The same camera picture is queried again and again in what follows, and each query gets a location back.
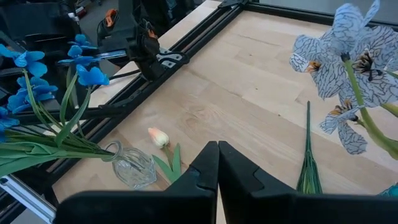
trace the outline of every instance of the light wood surface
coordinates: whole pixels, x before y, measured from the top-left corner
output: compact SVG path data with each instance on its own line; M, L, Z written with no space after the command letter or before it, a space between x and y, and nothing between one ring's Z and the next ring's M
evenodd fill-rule
M170 47L216 8L207 1L160 38ZM306 104L312 103L312 143L324 192L378 194L398 180L398 162L368 140L367 152L349 155L337 133L325 134L318 124L338 104L323 101L309 74L294 72L289 57L296 36L321 36L327 26L254 12L242 12L199 51L191 62L167 80L115 128L101 145L118 139L166 160L150 141L147 128L167 133L182 147L185 170L203 146L228 141L237 150L286 184L295 187L305 149ZM120 72L136 69L133 63ZM93 93L91 105L103 104L132 77L116 80ZM381 108L371 110L376 123L398 138L397 119ZM169 183L157 167L158 181L147 190L163 190ZM58 199L83 190L126 190L111 164L85 159L54 186ZM219 204L219 222L224 222Z

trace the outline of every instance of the flower bouquet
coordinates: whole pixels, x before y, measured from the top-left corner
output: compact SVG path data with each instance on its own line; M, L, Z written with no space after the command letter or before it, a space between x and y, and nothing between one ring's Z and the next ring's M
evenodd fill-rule
M80 130L79 120L86 110L93 85L109 84L108 77L98 67L87 69L97 59L81 56L83 49L92 49L84 35L77 35L68 52L71 59L64 60L76 67L76 74L67 74L67 90L60 105L58 122L45 108L44 103L54 98L56 86L49 85L41 78L47 72L45 64L39 62L44 58L43 52L15 52L0 45L0 55L13 59L17 67L23 68L23 76L17 79L20 86L17 93L10 96L6 108L0 107L0 177L36 164L64 158L102 158L109 159L114 153L102 150L97 144L87 139ZM75 83L87 87L87 94L82 105L69 122L65 119L68 104ZM24 126L19 124L11 114L18 114L31 109L41 121L41 125ZM74 127L80 135L73 134Z
M366 129L371 139L398 160L398 141L385 136L367 108L381 106L398 117L398 35L390 27L366 27L379 10L373 2L363 17L358 7L344 4L332 27L320 38L300 35L290 64L295 71L311 74L321 98L338 96L336 106L320 124L331 134L338 130L350 154L366 151L367 141L349 123Z

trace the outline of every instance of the clear glass bottle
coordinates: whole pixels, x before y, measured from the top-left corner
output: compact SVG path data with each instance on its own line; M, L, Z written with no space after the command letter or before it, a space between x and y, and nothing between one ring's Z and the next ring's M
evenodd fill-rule
M152 156L136 148L123 148L120 141L109 143L104 150L113 152L114 156L103 161L112 162L116 176L131 189L140 189L156 181Z

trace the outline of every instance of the wooden table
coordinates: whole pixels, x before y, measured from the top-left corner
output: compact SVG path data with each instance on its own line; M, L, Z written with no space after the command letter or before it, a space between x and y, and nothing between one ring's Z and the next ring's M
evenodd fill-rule
M172 46L216 9L207 1L160 38ZM118 139L166 160L150 141L147 128L158 127L182 147L185 170L211 140L225 140L265 171L295 187L305 149L306 105L312 103L313 153L324 192L377 194L398 180L398 161L368 140L368 151L352 156L342 148L337 131L325 134L318 124L338 104L323 101L309 74L289 65L296 36L321 36L328 26L254 12L242 12L199 51L191 62L168 79L143 104L104 138L100 145ZM129 63L120 72L137 69ZM91 105L107 102L134 77L101 87ZM398 122L381 108L371 110L376 123L397 138ZM166 189L169 183L157 167L158 181L148 190ZM126 190L110 163L84 159L54 186L59 200L83 190Z

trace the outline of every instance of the tulip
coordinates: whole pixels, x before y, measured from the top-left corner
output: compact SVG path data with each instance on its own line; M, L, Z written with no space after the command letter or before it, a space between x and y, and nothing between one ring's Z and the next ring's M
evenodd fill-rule
M148 128L148 133L152 142L159 148L165 147L169 143L169 137L157 128Z

